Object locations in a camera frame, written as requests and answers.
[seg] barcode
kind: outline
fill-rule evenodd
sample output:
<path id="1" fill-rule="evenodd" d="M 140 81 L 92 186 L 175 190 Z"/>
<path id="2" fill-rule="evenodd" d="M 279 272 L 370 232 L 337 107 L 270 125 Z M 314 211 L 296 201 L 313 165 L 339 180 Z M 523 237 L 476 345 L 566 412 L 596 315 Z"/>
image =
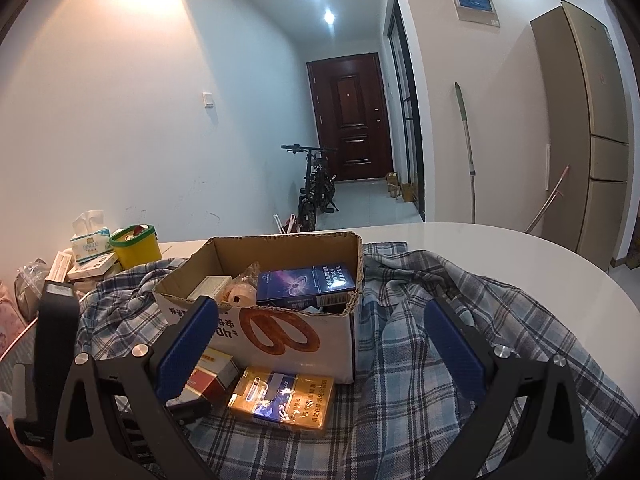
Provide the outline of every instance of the barcode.
<path id="1" fill-rule="evenodd" d="M 318 308 L 340 305 L 341 303 L 347 303 L 347 301 L 349 301 L 348 292 L 336 292 L 335 294 L 323 294 L 322 296 L 316 296 L 316 306 Z"/>

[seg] bicycle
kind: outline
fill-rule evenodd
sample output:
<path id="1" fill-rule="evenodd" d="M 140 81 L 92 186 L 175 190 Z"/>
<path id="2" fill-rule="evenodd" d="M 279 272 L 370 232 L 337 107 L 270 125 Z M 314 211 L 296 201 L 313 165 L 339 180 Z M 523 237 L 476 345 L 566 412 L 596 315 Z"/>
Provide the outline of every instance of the bicycle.
<path id="1" fill-rule="evenodd" d="M 327 152 L 337 152 L 335 148 L 315 148 L 299 144 L 283 144 L 283 150 L 306 152 L 305 187 L 300 189 L 298 199 L 298 225 L 301 232 L 316 230 L 317 212 L 334 213 L 340 211 L 334 203 L 335 178 L 330 176 Z"/>

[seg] screw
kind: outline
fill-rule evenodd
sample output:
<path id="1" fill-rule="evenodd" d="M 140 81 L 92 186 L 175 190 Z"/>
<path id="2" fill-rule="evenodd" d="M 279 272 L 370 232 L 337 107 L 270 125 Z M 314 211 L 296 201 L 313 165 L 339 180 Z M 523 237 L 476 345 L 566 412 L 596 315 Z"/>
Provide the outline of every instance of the screw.
<path id="1" fill-rule="evenodd" d="M 134 357 L 144 357 L 149 352 L 149 347 L 145 344 L 135 345 L 131 353 Z"/>
<path id="2" fill-rule="evenodd" d="M 87 354 L 86 352 L 82 352 L 81 354 L 78 354 L 74 359 L 77 365 L 83 365 L 88 360 L 89 360 L 89 354 Z"/>
<path id="3" fill-rule="evenodd" d="M 554 364 L 559 367 L 566 365 L 566 359 L 559 354 L 554 355 Z"/>
<path id="4" fill-rule="evenodd" d="M 506 359 L 511 355 L 511 349 L 505 345 L 496 345 L 494 346 L 494 354 L 500 359 Z"/>

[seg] plaid cloth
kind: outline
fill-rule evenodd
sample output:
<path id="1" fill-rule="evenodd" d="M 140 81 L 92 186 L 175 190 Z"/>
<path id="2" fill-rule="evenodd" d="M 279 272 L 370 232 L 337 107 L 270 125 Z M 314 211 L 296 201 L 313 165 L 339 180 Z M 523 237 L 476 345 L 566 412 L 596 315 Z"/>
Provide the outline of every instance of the plaid cloth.
<path id="1" fill-rule="evenodd" d="M 561 353 L 574 374 L 587 442 L 588 475 L 613 456 L 637 414 L 622 391 L 552 314 L 521 290 L 465 272 L 402 243 L 365 249 L 364 299 L 355 384 L 338 385 L 322 436 L 238 420 L 214 408 L 190 442 L 221 479 L 421 479 L 443 455 L 474 405 L 456 391 L 422 323 L 442 297 L 492 344 L 522 357 Z M 78 351 L 125 355 L 165 326 L 151 290 L 182 260 L 140 266 L 107 280 L 83 302 Z M 515 402 L 482 468 L 494 469 L 522 412 Z"/>

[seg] floor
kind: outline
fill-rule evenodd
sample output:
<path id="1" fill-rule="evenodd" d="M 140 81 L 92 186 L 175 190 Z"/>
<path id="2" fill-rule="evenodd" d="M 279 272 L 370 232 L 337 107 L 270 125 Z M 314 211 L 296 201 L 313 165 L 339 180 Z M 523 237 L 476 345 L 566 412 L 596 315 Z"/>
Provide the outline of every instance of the floor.
<path id="1" fill-rule="evenodd" d="M 629 269 L 626 265 L 620 265 L 615 269 L 609 267 L 609 276 L 626 292 L 636 308 L 640 310 L 640 267 L 635 269 Z"/>
<path id="2" fill-rule="evenodd" d="M 389 196 L 383 179 L 338 182 L 334 202 L 340 211 L 319 214 L 316 230 L 422 222 L 413 203 Z"/>

